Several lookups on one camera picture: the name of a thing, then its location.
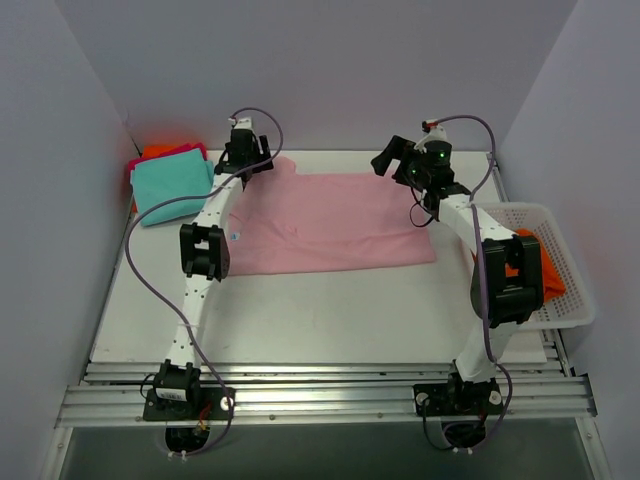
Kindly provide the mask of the pink t shirt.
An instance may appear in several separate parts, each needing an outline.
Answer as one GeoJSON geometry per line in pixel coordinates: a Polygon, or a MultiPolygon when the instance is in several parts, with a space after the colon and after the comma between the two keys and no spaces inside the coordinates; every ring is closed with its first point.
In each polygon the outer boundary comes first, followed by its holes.
{"type": "Polygon", "coordinates": [[[233,276],[433,263],[407,187],[373,173],[300,174],[287,158],[254,176],[230,213],[233,276]]]}

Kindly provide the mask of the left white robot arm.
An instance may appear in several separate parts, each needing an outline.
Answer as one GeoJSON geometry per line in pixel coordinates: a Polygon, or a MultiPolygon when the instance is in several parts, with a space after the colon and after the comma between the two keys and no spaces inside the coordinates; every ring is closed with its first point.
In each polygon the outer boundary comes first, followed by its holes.
{"type": "Polygon", "coordinates": [[[268,139],[258,136],[249,117],[234,121],[230,139],[214,168],[212,196],[195,219],[179,231],[180,260],[185,274],[185,291],[177,328],[168,358],[154,378],[152,393],[157,404],[179,419],[194,417],[202,405],[196,361],[197,340],[215,290],[229,273],[229,217],[234,204],[256,173],[273,167],[268,139]]]}

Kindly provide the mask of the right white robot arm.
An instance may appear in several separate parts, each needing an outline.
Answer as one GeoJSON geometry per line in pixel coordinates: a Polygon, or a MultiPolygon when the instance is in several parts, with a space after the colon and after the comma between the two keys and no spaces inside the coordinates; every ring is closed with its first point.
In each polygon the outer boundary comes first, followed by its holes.
{"type": "Polygon", "coordinates": [[[448,227],[474,258],[470,301],[480,319],[469,334],[444,388],[444,400],[464,413],[480,397],[496,395],[499,362],[519,327],[544,303],[540,242],[503,226],[475,201],[475,191],[455,179],[452,146],[442,135],[418,142],[393,136],[371,162],[376,175],[399,163],[392,178],[415,193],[431,218],[448,227]]]}

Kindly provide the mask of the folded magenta t shirt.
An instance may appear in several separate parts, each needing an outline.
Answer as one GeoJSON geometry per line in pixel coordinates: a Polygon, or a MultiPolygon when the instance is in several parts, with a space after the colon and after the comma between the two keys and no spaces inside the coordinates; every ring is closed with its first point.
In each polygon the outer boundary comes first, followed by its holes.
{"type": "Polygon", "coordinates": [[[130,160],[127,164],[127,173],[131,173],[135,170],[136,166],[140,163],[163,158],[166,156],[177,155],[191,150],[198,150],[204,160],[207,159],[207,149],[203,143],[185,143],[181,145],[149,145],[143,149],[142,155],[139,158],[130,160]]]}

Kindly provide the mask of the folded teal t shirt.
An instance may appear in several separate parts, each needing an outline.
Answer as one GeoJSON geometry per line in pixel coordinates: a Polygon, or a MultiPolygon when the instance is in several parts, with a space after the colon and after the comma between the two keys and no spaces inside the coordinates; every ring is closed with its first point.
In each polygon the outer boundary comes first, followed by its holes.
{"type": "MultiPolygon", "coordinates": [[[[130,183],[139,214],[179,197],[204,196],[213,185],[212,163],[198,150],[166,156],[140,163],[132,172],[130,183]]],[[[143,227],[169,222],[200,212],[204,199],[189,199],[167,204],[146,215],[143,227]]]]}

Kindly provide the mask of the folded orange t shirt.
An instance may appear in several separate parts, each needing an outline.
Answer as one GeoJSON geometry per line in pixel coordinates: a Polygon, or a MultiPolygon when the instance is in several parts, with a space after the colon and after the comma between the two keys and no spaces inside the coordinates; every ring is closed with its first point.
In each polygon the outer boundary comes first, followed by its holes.
{"type": "Polygon", "coordinates": [[[144,161],[171,155],[180,152],[183,145],[149,145],[146,146],[137,159],[130,160],[127,165],[129,179],[132,179],[132,172],[135,167],[144,161]]]}

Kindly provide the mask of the orange t shirt in basket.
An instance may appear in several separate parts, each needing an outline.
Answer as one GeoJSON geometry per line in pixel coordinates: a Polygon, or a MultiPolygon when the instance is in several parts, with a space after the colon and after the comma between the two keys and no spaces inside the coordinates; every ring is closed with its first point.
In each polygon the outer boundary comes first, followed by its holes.
{"type": "Polygon", "coordinates": [[[507,239],[487,238],[481,245],[490,315],[516,308],[538,310],[566,292],[543,242],[532,231],[519,229],[507,239]]]}

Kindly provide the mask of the white plastic basket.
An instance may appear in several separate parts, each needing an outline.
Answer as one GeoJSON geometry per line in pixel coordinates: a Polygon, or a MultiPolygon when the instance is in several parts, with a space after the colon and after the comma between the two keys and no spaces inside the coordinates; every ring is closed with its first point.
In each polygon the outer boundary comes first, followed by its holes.
{"type": "Polygon", "coordinates": [[[566,292],[534,312],[522,331],[570,329],[591,324],[596,309],[574,257],[552,213],[544,206],[523,202],[481,203],[491,217],[512,231],[524,228],[545,247],[566,292]]]}

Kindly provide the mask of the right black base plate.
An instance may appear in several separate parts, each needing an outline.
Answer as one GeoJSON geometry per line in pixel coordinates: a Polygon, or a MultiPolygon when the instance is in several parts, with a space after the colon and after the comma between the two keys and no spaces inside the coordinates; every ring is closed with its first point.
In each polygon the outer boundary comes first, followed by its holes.
{"type": "Polygon", "coordinates": [[[412,386],[417,415],[426,417],[498,415],[503,397],[495,382],[430,383],[412,386]]]}

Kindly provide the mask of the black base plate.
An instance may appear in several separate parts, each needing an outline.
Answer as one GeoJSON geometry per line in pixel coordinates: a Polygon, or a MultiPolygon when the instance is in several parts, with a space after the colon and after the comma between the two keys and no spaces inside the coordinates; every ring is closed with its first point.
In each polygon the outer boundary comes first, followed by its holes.
{"type": "MultiPolygon", "coordinates": [[[[229,390],[231,404],[235,391],[229,390]]],[[[227,420],[227,397],[217,387],[188,391],[174,388],[151,388],[146,393],[142,418],[150,422],[177,422],[199,420],[227,420]]]]}
{"type": "Polygon", "coordinates": [[[498,415],[503,397],[495,382],[430,383],[412,386],[417,415],[426,417],[498,415]]]}

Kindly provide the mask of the aluminium mounting rail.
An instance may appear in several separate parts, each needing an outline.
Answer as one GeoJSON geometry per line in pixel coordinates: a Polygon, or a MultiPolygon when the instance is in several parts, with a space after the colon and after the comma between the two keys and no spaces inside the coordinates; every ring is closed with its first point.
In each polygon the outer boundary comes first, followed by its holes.
{"type": "MultiPolygon", "coordinates": [[[[92,363],[64,395],[56,425],[140,426],[143,381],[150,363],[92,363]]],[[[378,423],[415,420],[412,388],[446,378],[443,364],[250,365],[227,364],[221,375],[236,391],[237,425],[378,423]]],[[[597,413],[585,377],[568,373],[551,358],[540,365],[515,365],[509,419],[593,417],[597,413]]]]}

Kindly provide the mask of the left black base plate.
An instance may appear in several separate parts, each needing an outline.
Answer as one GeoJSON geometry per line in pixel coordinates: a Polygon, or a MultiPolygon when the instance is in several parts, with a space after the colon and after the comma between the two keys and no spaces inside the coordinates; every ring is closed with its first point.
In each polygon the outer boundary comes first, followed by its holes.
{"type": "MultiPolygon", "coordinates": [[[[231,404],[235,391],[229,390],[231,404]]],[[[188,391],[174,388],[151,388],[146,393],[142,418],[150,422],[177,422],[199,420],[227,420],[227,397],[217,387],[188,391]]]]}

